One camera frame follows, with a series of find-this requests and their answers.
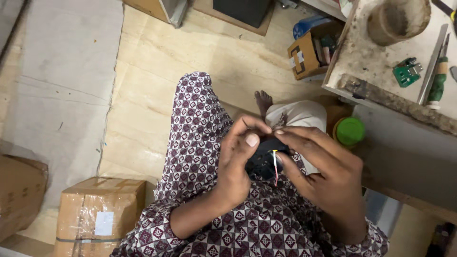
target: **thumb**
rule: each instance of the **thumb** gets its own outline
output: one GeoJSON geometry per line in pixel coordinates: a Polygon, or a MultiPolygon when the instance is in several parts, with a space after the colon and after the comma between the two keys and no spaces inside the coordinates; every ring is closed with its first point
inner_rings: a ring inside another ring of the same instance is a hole
{"type": "Polygon", "coordinates": [[[237,165],[246,165],[248,159],[257,150],[260,138],[257,134],[251,133],[245,137],[240,137],[237,146],[233,149],[232,162],[237,165]]]}
{"type": "Polygon", "coordinates": [[[288,155],[281,152],[276,152],[276,156],[279,156],[281,159],[282,166],[284,168],[284,175],[290,179],[292,184],[303,197],[311,200],[314,188],[309,183],[308,179],[306,179],[305,174],[301,172],[292,158],[290,158],[288,155]]]}

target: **white cloth sheet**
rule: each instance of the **white cloth sheet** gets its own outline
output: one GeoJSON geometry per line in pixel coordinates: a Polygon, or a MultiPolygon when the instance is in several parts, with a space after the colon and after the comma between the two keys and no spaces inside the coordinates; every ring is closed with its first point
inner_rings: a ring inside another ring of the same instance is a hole
{"type": "MultiPolygon", "coordinates": [[[[266,124],[276,126],[317,127],[324,133],[327,129],[325,108],[313,101],[301,101],[290,104],[276,104],[266,112],[266,124]]],[[[318,169],[300,155],[308,174],[318,173],[318,169]]]]}
{"type": "Polygon", "coordinates": [[[97,174],[123,22],[120,0],[34,0],[1,150],[49,165],[43,205],[97,174]]]}

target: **fingernail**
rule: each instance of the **fingernail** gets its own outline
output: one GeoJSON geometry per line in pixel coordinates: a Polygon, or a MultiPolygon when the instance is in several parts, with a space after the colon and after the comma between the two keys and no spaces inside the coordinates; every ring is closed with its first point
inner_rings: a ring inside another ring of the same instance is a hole
{"type": "Polygon", "coordinates": [[[259,142],[259,138],[254,134],[250,134],[246,137],[246,143],[248,143],[250,147],[254,147],[257,142],[259,142]]]}

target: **dirty work table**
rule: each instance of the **dirty work table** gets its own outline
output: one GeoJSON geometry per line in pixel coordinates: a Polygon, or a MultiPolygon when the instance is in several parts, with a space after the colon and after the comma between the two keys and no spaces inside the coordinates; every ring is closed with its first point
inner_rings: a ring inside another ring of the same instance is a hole
{"type": "MultiPolygon", "coordinates": [[[[457,136],[457,82],[447,74],[439,111],[416,104],[430,57],[442,24],[448,23],[450,33],[448,67],[457,65],[457,39],[451,20],[433,4],[427,28],[418,36],[397,44],[381,47],[368,36],[367,20],[381,0],[359,0],[347,20],[339,40],[323,88],[369,107],[390,109],[457,136]],[[392,68],[408,57],[416,57],[424,70],[421,79],[401,88],[392,68]]],[[[457,0],[443,0],[451,8],[457,0]]]]}

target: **round brown container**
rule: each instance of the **round brown container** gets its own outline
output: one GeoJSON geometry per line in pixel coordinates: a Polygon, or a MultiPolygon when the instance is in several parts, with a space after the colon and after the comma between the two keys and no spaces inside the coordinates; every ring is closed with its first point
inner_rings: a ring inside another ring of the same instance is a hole
{"type": "Polygon", "coordinates": [[[430,21],[428,0],[385,0],[368,17],[368,36],[389,46],[421,34],[430,21]]]}

